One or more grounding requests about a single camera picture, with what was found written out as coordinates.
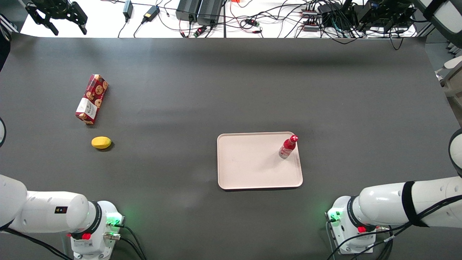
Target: white tray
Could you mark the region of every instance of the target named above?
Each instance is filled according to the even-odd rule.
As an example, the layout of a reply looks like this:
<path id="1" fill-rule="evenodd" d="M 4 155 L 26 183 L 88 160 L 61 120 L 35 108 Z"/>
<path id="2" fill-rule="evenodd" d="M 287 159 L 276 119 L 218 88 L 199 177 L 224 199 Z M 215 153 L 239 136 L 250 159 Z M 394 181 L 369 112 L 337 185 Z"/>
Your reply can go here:
<path id="1" fill-rule="evenodd" d="M 291 132 L 222 134 L 217 138 L 222 189 L 298 187 L 303 183 L 298 142 L 287 159 L 279 148 Z"/>

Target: table surface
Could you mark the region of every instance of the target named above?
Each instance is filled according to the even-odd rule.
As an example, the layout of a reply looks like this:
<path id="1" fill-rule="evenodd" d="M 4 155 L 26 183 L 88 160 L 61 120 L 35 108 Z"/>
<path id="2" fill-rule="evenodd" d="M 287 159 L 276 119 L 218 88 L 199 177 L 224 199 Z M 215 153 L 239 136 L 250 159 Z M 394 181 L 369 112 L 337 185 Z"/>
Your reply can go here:
<path id="1" fill-rule="evenodd" d="M 177 31 L 178 29 L 182 29 L 184 32 L 188 33 L 189 23 L 188 21 L 182 21 L 181 26 L 179 25 L 179 21 L 176 18 L 175 10 L 178 7 L 178 3 L 180 0 L 134 0 L 133 3 L 140 3 L 140 4 L 147 4 L 147 5 L 158 5 L 160 7 L 160 14 L 156 17 L 152 22 L 145 23 L 139 31 L 136 33 L 137 38 L 181 38 L 180 33 Z M 21 33 L 38 36 L 38 37 L 90 37 L 90 38 L 117 38 L 117 35 L 120 29 L 123 27 L 125 23 L 125 18 L 122 14 L 122 10 L 124 7 L 124 3 L 111 3 L 107 0 L 76 0 L 78 4 L 82 7 L 86 15 L 88 16 L 88 21 L 86 24 L 86 28 L 88 33 L 83 35 L 78 26 L 74 23 L 71 23 L 67 20 L 52 20 L 53 24 L 59 31 L 59 35 L 55 36 L 49 29 L 45 28 L 43 25 L 37 25 L 30 16 L 27 17 L 24 26 L 21 30 Z M 353 0 L 358 4 L 363 4 L 362 0 Z M 261 11 L 268 10 L 270 8 L 274 8 L 284 5 L 291 5 L 285 6 L 281 9 L 280 17 L 283 18 L 289 14 L 289 12 L 294 11 L 290 14 L 289 18 L 286 19 L 284 22 L 282 21 L 275 21 L 269 18 L 260 18 L 258 21 L 261 23 L 261 27 L 263 29 L 263 36 L 265 38 L 277 38 L 280 35 L 280 38 L 288 35 L 288 38 L 295 37 L 295 29 L 297 21 L 300 20 L 300 9 L 305 7 L 303 5 L 305 1 L 303 0 L 243 0 L 240 4 L 244 6 L 241 8 L 237 3 L 232 3 L 230 0 L 226 3 L 225 7 L 222 8 L 221 14 L 228 17 L 226 22 L 228 25 L 231 26 L 238 26 L 237 21 L 233 18 L 233 16 L 251 16 L 258 14 Z M 295 4 L 303 5 L 300 8 L 296 8 Z M 129 23 L 125 26 L 125 28 L 121 31 L 120 37 L 122 38 L 133 38 L 133 34 L 136 31 L 136 28 L 140 25 L 141 20 L 143 19 L 143 15 L 149 10 L 150 6 L 142 6 L 142 5 L 133 5 L 133 14 L 132 18 L 130 19 Z M 277 16 L 279 8 L 269 11 L 271 14 Z M 192 28 L 198 28 L 200 25 L 197 23 L 192 24 Z M 322 37 L 329 38 L 329 37 L 337 37 L 334 28 L 326 28 L 328 33 L 323 33 Z M 222 25 L 217 26 L 212 30 L 208 37 L 211 38 L 223 38 L 224 37 L 224 27 Z M 383 37 L 382 33 L 373 33 L 371 31 L 367 31 L 367 37 Z M 400 34 L 402 37 L 409 37 L 416 34 L 415 27 L 411 27 L 407 32 Z M 299 38 L 319 38 L 321 33 L 319 32 L 301 32 L 299 34 Z M 228 38 L 261 38 L 259 34 L 253 34 L 244 32 L 241 29 L 233 28 L 233 27 L 226 27 L 226 37 Z"/>
<path id="2" fill-rule="evenodd" d="M 447 145 L 459 127 L 422 39 L 400 51 L 379 40 L 257 42 L 16 36 L 0 73 L 1 173 L 113 202 L 158 260 L 324 260 L 324 211 L 339 196 L 456 175 Z M 109 90 L 85 126 L 74 112 L 91 73 Z M 217 137 L 271 131 L 299 136 L 303 184 L 222 190 Z M 96 136 L 114 147 L 95 150 Z M 34 237 L 61 248 L 57 234 Z M 53 258 L 0 239 L 3 260 Z M 458 259 L 461 242 L 458 229 L 411 227 L 390 259 Z M 118 243 L 113 259 L 135 255 Z"/>

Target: white table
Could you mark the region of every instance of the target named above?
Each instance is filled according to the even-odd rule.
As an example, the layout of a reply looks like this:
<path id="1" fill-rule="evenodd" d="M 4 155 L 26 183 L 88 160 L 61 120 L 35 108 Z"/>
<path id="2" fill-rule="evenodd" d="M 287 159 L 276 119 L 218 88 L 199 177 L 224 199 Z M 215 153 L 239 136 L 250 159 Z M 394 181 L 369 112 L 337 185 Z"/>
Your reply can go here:
<path id="1" fill-rule="evenodd" d="M 117 37 L 119 30 L 123 27 L 125 23 L 125 18 L 122 14 L 122 10 L 124 7 L 124 3 L 111 3 L 108 1 L 100 1 L 100 0 L 76 0 L 78 4 L 82 7 L 86 15 L 88 16 L 88 21 L 86 24 L 86 28 L 88 30 L 87 35 L 83 35 L 78 26 L 70 21 L 67 20 L 52 20 L 52 23 L 56 26 L 59 30 L 59 35 L 55 36 L 49 29 L 45 28 L 43 25 L 37 25 L 30 16 L 27 17 L 24 26 L 21 30 L 21 33 L 37 36 L 37 37 L 91 37 L 91 38 L 115 38 Z M 175 10 L 168 9 L 168 13 L 170 17 L 167 16 L 166 9 L 162 7 L 168 0 L 164 0 L 160 2 L 157 1 L 160 8 L 160 14 L 157 16 L 152 22 L 145 23 L 136 33 L 137 38 L 179 38 L 181 37 L 178 31 L 173 31 L 166 28 L 162 23 L 161 20 L 170 28 L 179 29 L 179 21 L 176 18 Z M 242 0 L 241 5 L 244 6 L 248 3 L 249 0 Z M 142 4 L 150 4 L 155 5 L 155 0 L 133 0 L 134 3 L 142 3 Z M 172 0 L 166 7 L 176 9 L 178 7 L 179 0 Z M 230 8 L 232 13 L 235 16 L 240 15 L 254 15 L 261 11 L 280 6 L 284 0 L 253 0 L 251 3 L 248 4 L 245 8 L 239 7 L 239 5 L 235 2 L 231 2 L 228 0 L 226 5 L 222 8 L 221 14 L 223 15 L 223 9 L 226 8 L 226 16 L 229 17 L 226 19 L 227 25 L 237 26 L 237 21 L 232 17 L 230 12 Z M 362 4 L 362 0 L 355 0 L 355 2 Z M 302 4 L 304 3 L 301 0 L 289 0 L 285 4 Z M 286 16 L 295 6 L 285 6 L 282 8 L 281 17 Z M 136 28 L 140 25 L 140 22 L 143 18 L 143 15 L 149 9 L 149 6 L 141 6 L 141 5 L 134 5 L 133 6 L 133 14 L 132 18 L 130 19 L 129 23 L 125 26 L 122 30 L 120 37 L 122 38 L 132 38 L 133 33 L 135 32 Z M 269 11 L 271 14 L 277 15 L 279 8 Z M 260 26 L 263 28 L 263 36 L 265 38 L 276 38 L 278 37 L 281 27 L 282 32 L 280 37 L 284 37 L 287 35 L 290 30 L 294 28 L 296 25 L 296 21 L 300 20 L 300 13 L 292 13 L 289 18 L 295 20 L 286 19 L 284 23 L 282 21 L 275 21 L 270 18 L 261 18 L 257 21 L 260 22 Z M 181 22 L 181 29 L 188 33 L 189 22 L 182 21 Z M 192 28 L 200 27 L 198 24 L 193 23 Z M 323 38 L 329 37 L 336 37 L 335 29 L 334 28 L 326 28 L 326 31 L 331 32 L 331 34 L 323 33 Z M 415 35 L 415 27 L 411 27 L 408 31 L 401 34 L 402 37 L 410 37 Z M 222 38 L 224 36 L 224 27 L 223 25 L 218 25 L 215 27 L 208 37 L 213 38 Z M 299 38 L 304 37 L 314 37 L 319 38 L 321 36 L 320 32 L 301 32 L 299 34 Z M 383 34 L 380 33 L 372 33 L 367 37 L 382 37 Z M 238 28 L 232 28 L 227 26 L 226 27 L 226 37 L 228 38 L 259 38 L 261 37 L 259 34 L 247 33 L 242 31 Z M 289 34 L 288 38 L 295 37 L 295 29 Z"/>

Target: lemon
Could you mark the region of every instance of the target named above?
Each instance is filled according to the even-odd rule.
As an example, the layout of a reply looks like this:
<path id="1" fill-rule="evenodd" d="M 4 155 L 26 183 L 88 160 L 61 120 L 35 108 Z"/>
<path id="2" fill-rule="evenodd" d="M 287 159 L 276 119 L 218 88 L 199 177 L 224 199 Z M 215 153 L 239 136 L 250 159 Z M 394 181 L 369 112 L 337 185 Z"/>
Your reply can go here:
<path id="1" fill-rule="evenodd" d="M 106 149 L 107 147 L 111 145 L 111 142 L 112 142 L 111 139 L 105 136 L 98 136 L 98 137 L 93 138 L 93 140 L 91 141 L 91 145 L 94 148 Z"/>

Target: red cookie box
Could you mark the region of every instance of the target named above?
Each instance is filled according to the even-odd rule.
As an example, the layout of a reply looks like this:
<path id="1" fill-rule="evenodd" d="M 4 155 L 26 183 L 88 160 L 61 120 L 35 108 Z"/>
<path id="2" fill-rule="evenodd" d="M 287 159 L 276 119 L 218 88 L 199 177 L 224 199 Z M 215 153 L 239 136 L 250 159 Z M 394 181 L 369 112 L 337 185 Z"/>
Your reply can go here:
<path id="1" fill-rule="evenodd" d="M 85 124 L 94 124 L 108 86 L 109 84 L 101 75 L 92 74 L 75 116 Z"/>

